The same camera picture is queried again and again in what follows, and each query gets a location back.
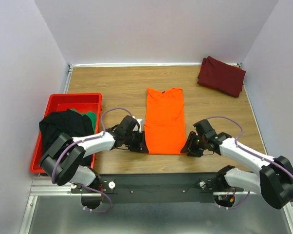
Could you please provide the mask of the orange t shirt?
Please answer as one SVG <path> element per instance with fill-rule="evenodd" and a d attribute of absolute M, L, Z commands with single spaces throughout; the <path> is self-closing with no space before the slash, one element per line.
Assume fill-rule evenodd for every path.
<path fill-rule="evenodd" d="M 181 88 L 165 91 L 147 88 L 144 132 L 149 154 L 181 154 L 186 142 Z"/>

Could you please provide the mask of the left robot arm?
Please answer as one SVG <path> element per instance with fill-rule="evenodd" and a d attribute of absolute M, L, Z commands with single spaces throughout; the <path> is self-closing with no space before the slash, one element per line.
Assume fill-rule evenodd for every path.
<path fill-rule="evenodd" d="M 58 186 L 68 182 L 91 185 L 99 175 L 90 167 L 82 166 L 81 161 L 98 152 L 122 146 L 131 152 L 148 153 L 142 130 L 144 123 L 144 119 L 125 116 L 120 124 L 95 135 L 72 138 L 63 134 L 42 156 L 39 165 Z"/>

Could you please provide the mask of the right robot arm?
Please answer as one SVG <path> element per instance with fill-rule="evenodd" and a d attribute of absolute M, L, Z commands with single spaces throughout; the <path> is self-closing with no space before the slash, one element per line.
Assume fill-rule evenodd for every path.
<path fill-rule="evenodd" d="M 225 132 L 217 133 L 208 119 L 196 122 L 194 128 L 181 153 L 201 157 L 208 150 L 250 169 L 246 172 L 228 165 L 219 170 L 210 182 L 200 180 L 202 190 L 224 192 L 231 188 L 244 189 L 262 196 L 275 209 L 293 202 L 293 167 L 286 157 L 262 154 L 240 143 L 237 137 Z"/>

